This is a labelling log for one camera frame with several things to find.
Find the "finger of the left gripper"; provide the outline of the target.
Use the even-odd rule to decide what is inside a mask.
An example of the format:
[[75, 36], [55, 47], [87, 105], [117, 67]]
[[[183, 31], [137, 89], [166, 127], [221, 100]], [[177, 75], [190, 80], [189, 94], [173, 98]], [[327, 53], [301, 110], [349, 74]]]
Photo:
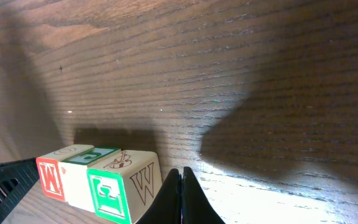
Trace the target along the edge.
[[34, 158], [0, 163], [0, 223], [38, 180]]

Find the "cream picture block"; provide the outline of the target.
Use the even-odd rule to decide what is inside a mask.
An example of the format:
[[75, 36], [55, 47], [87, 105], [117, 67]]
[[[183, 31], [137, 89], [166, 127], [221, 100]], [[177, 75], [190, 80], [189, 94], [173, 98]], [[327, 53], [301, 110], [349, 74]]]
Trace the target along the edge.
[[73, 207], [94, 212], [87, 170], [121, 152], [121, 149], [74, 144], [60, 152], [68, 153], [67, 158], [58, 163], [65, 200]]

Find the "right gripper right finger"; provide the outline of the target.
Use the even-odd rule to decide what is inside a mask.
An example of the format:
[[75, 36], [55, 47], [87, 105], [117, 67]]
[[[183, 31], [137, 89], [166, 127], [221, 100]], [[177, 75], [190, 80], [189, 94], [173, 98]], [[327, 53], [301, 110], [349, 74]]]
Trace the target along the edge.
[[224, 224], [205, 196], [194, 172], [184, 167], [181, 181], [181, 210], [184, 224]]

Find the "green picture block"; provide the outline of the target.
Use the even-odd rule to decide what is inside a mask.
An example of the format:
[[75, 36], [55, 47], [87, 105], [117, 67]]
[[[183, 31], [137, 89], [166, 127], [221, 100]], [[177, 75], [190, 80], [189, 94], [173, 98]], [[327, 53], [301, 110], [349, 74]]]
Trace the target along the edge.
[[152, 151], [121, 151], [90, 167], [87, 176], [95, 214], [114, 223], [136, 223], [162, 186]]

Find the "red M letter block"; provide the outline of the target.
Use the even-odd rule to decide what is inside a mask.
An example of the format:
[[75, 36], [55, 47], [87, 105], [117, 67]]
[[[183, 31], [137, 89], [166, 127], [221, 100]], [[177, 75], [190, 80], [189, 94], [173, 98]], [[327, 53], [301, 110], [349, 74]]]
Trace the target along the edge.
[[59, 162], [91, 148], [92, 145], [74, 144], [36, 158], [42, 190], [47, 197], [66, 202]]

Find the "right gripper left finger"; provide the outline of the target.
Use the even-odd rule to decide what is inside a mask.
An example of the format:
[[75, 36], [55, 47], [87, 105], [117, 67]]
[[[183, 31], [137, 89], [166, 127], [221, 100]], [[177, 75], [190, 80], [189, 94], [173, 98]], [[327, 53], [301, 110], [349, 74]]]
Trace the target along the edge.
[[181, 175], [171, 169], [149, 209], [137, 224], [181, 223]]

